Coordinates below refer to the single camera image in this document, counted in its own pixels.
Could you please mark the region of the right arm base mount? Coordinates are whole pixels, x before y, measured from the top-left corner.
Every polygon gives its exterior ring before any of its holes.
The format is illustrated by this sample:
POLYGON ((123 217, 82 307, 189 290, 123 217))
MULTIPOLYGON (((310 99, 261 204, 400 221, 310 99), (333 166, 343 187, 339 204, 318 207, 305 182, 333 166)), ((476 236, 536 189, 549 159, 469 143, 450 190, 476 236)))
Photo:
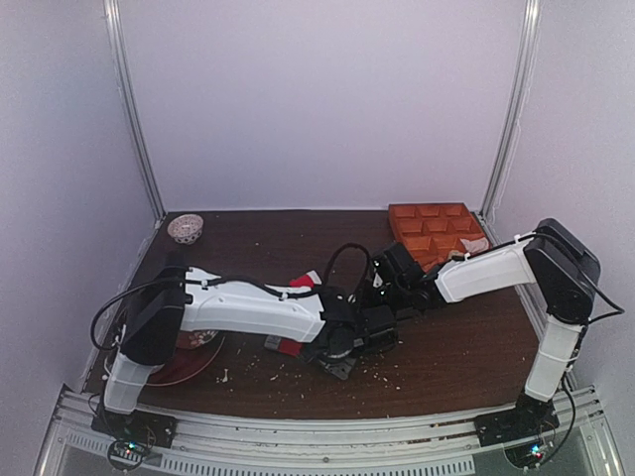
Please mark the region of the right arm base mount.
POLYGON ((542 402, 525 394, 513 408, 476 416, 473 422, 481 447, 538 436, 542 429, 560 426, 552 400, 542 402))

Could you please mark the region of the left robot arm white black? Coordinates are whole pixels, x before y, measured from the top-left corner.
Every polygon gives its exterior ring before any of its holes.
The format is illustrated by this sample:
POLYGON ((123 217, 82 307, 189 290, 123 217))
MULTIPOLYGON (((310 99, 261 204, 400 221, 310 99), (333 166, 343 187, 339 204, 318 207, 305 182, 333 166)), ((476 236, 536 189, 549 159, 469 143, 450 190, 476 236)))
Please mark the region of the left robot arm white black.
POLYGON ((130 415, 150 376, 172 359, 183 332, 277 336, 308 346, 310 360, 338 362, 362 342, 345 292, 316 271, 291 287, 201 268, 169 266, 133 291, 103 393, 107 411, 130 415))

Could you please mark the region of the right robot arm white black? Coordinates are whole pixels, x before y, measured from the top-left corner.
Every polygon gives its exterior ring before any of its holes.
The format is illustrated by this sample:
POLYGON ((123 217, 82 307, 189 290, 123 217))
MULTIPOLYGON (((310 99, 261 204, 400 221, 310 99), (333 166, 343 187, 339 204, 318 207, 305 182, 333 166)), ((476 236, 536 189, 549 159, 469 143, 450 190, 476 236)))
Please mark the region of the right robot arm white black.
POLYGON ((451 258, 424 271, 401 243, 371 261, 372 274, 358 296, 365 306, 424 312, 516 286, 538 287, 547 323, 524 387, 547 402, 575 361, 590 322, 600 264, 562 223, 542 220, 530 233, 489 250, 451 258))

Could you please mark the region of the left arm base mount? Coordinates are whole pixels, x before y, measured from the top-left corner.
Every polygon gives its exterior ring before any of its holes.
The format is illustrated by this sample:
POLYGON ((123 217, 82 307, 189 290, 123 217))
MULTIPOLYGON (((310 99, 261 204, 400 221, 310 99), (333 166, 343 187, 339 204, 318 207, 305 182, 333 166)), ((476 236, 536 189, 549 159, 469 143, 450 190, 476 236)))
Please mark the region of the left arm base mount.
POLYGON ((171 448, 177 432, 177 419, 142 411, 121 415, 99 406, 90 427, 115 439, 171 448))

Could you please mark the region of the red white underwear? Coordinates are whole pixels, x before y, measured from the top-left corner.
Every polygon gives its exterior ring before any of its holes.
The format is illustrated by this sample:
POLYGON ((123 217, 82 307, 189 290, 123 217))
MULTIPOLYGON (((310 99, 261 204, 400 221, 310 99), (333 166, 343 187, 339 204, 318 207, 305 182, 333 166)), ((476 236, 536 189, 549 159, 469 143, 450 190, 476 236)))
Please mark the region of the red white underwear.
MULTIPOLYGON (((290 286, 292 288, 315 288, 322 284, 321 278, 317 271, 311 270, 302 276, 291 280, 290 286)), ((303 344, 292 339, 283 338, 280 336, 269 335, 265 339, 264 347, 267 350, 289 355, 298 358, 303 350, 303 344)))

